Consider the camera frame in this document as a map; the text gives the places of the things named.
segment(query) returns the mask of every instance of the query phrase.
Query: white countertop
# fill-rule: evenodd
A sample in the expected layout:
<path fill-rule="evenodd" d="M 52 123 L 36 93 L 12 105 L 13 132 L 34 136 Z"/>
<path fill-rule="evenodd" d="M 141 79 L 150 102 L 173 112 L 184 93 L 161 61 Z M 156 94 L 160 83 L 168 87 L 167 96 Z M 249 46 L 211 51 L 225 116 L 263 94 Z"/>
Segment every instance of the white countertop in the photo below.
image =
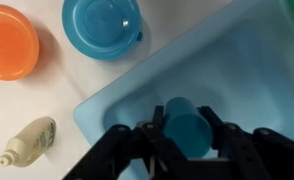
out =
<path fill-rule="evenodd" d="M 73 121 L 74 108 L 231 1 L 138 0 L 142 42 L 120 60 L 103 62 L 82 55 L 68 41 L 63 0 L 0 0 L 32 21 L 41 42 L 39 62 L 28 77 L 0 81 L 0 154 L 32 120 L 50 116 L 57 123 L 54 146 L 29 167 L 0 167 L 0 180 L 62 179 L 90 148 Z"/>

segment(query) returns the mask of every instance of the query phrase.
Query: blue bowl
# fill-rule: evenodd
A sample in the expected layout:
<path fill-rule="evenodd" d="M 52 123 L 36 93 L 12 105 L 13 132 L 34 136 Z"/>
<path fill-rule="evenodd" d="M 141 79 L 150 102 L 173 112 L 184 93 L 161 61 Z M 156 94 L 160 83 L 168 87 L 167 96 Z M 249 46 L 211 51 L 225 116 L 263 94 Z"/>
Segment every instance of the blue bowl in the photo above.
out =
<path fill-rule="evenodd" d="M 70 42 L 81 53 L 100 60 L 127 52 L 141 29 L 136 0 L 65 0 L 62 20 Z"/>

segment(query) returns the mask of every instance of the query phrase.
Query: light blue sink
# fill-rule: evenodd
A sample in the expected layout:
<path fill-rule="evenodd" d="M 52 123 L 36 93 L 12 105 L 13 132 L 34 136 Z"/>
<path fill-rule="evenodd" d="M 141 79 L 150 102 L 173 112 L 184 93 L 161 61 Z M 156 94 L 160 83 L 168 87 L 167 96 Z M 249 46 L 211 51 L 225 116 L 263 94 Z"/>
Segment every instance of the light blue sink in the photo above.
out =
<path fill-rule="evenodd" d="M 235 0 L 79 105 L 77 125 L 94 144 L 112 125 L 133 128 L 183 96 L 246 131 L 268 127 L 294 140 L 294 19 L 281 2 Z M 145 173 L 134 162 L 122 178 Z"/>

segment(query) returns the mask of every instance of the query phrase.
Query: orange bowl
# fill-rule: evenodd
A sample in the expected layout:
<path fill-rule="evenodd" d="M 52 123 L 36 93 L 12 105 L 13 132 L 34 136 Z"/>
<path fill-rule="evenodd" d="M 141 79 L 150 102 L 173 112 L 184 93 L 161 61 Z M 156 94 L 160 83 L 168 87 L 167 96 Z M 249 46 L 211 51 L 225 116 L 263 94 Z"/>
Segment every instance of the orange bowl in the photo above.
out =
<path fill-rule="evenodd" d="M 28 75 L 38 54 L 38 36 L 29 20 L 19 11 L 0 5 L 0 80 Z"/>

